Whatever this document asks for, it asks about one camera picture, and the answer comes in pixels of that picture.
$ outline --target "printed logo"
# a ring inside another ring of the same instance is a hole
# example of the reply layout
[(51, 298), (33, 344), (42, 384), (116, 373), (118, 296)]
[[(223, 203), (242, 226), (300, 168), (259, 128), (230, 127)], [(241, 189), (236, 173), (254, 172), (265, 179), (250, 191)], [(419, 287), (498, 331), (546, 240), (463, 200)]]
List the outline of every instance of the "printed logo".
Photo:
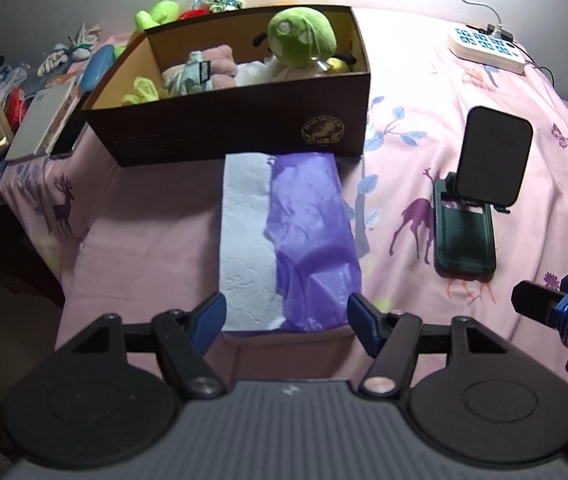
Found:
[(302, 126), (302, 137), (308, 144), (334, 144), (344, 135), (344, 123), (337, 117), (320, 115)]

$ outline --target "green plush toy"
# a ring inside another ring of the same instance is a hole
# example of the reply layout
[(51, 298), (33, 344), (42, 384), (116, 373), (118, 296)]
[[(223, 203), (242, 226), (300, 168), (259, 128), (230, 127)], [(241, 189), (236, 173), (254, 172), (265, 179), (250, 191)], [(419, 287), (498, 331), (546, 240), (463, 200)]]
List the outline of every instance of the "green plush toy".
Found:
[(121, 56), (126, 47), (132, 43), (132, 40), (139, 36), (144, 30), (158, 27), (158, 25), (163, 25), (164, 23), (174, 22), (177, 20), (178, 16), (179, 5), (170, 0), (162, 0), (149, 11), (140, 10), (134, 16), (134, 31), (128, 40), (128, 44), (115, 48), (115, 58)]
[(291, 7), (270, 20), (269, 47), (286, 66), (307, 68), (335, 54), (337, 41), (331, 22), (319, 10)]

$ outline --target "paper towel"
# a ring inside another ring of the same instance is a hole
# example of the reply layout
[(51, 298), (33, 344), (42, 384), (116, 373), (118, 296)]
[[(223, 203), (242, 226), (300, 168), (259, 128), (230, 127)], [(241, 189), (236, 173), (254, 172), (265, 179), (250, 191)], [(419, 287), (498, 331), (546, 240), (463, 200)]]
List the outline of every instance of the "paper towel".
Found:
[(219, 287), (226, 297), (226, 332), (276, 330), (284, 322), (276, 293), (273, 243), (265, 236), (270, 208), (270, 155), (226, 155)]

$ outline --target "gray ribbed surface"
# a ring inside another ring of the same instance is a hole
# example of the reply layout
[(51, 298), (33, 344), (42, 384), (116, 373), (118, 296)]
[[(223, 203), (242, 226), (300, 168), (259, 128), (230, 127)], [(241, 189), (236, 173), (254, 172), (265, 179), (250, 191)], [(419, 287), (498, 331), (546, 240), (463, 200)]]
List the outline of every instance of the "gray ribbed surface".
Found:
[(57, 472), (19, 463), (6, 480), (568, 480), (555, 461), (525, 471), (453, 462), (416, 437), (391, 404), (347, 383), (240, 381), (213, 402), (192, 402), (152, 449), (126, 463)]

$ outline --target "blue tape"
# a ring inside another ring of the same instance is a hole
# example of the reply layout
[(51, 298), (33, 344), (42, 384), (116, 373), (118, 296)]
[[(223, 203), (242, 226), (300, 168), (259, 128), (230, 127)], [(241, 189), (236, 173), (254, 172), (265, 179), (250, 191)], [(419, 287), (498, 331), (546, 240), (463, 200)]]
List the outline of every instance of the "blue tape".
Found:
[(549, 312), (546, 324), (559, 332), (562, 343), (566, 346), (568, 337), (568, 294)]

